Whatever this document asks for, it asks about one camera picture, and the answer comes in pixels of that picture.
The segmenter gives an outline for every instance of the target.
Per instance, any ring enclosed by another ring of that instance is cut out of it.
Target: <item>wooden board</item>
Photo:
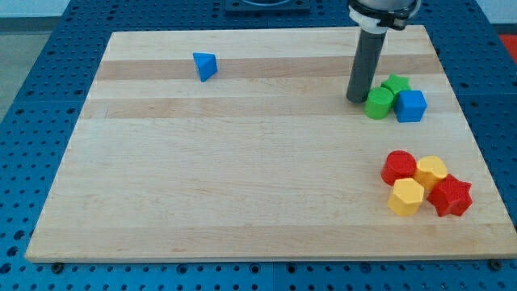
[[[423,27],[389,32],[374,83],[409,76],[421,123],[343,100],[356,27],[117,32],[32,236],[34,262],[472,259],[517,235]],[[219,73],[196,76],[192,52]],[[473,183],[463,217],[387,207],[391,150]]]

